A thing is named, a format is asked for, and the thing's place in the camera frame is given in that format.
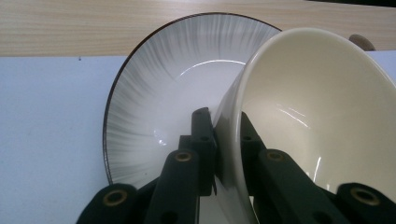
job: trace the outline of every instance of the plate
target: plate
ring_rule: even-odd
[[[249,17],[208,13],[172,21],[143,40],[107,100],[109,182],[141,188],[158,177],[179,137],[191,134],[191,113],[209,107],[213,118],[245,63],[279,32]]]

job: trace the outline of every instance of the plate rim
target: plate rim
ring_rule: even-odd
[[[105,115],[104,115],[104,121],[103,121],[103,131],[102,131],[102,147],[103,147],[103,158],[104,158],[104,162],[105,162],[105,168],[106,168],[106,176],[107,176],[107,181],[109,185],[114,184],[113,182],[113,178],[111,176],[111,172],[110,172],[110,164],[108,162],[108,156],[107,156],[107,143],[106,143],[106,131],[107,131],[107,118],[108,118],[108,111],[110,108],[110,104],[111,104],[111,100],[112,100],[112,96],[114,93],[114,90],[116,89],[116,86],[119,82],[120,76],[125,68],[125,66],[128,64],[128,62],[132,59],[132,57],[135,55],[135,53],[147,42],[149,41],[153,36],[155,36],[157,33],[159,33],[161,30],[179,22],[179,21],[184,21],[186,19],[190,19],[190,18],[195,18],[195,17],[201,17],[201,16],[210,16],[210,15],[224,15],[224,16],[235,16],[235,17],[241,17],[241,18],[246,18],[246,19],[250,19],[253,21],[258,21],[262,24],[268,25],[272,28],[277,29],[279,32],[281,32],[282,30],[279,29],[278,27],[269,24],[268,22],[265,21],[261,21],[246,15],[241,15],[241,14],[236,14],[236,13],[228,13],[228,12],[205,12],[205,13],[197,13],[197,14],[192,14],[189,16],[185,16],[173,21],[169,21],[168,23],[166,23],[165,25],[161,26],[160,28],[157,28],[156,30],[154,30],[152,33],[150,33],[148,36],[146,36],[142,41],[139,42],[139,44],[132,50],[132,52],[127,56],[127,58],[125,59],[125,61],[123,62],[119,72],[117,73],[116,77],[114,78],[113,84],[111,85],[111,89],[109,91],[107,100],[106,100],[106,109],[105,109]]]

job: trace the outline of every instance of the bowl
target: bowl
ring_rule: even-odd
[[[336,192],[358,182],[396,200],[395,84],[343,37],[314,28],[284,31],[260,47],[228,90],[215,128],[223,157],[219,197],[228,217],[251,209],[241,111],[267,147],[290,154],[318,186]]]

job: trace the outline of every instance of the wooden surface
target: wooden surface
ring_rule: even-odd
[[[286,30],[318,27],[359,34],[396,49],[396,8],[303,0],[0,0],[0,56],[127,55],[175,19],[231,12]]]

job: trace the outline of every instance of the white paper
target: white paper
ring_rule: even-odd
[[[396,80],[396,50],[369,54]],[[75,223],[108,184],[103,119],[125,58],[0,58],[1,223]]]

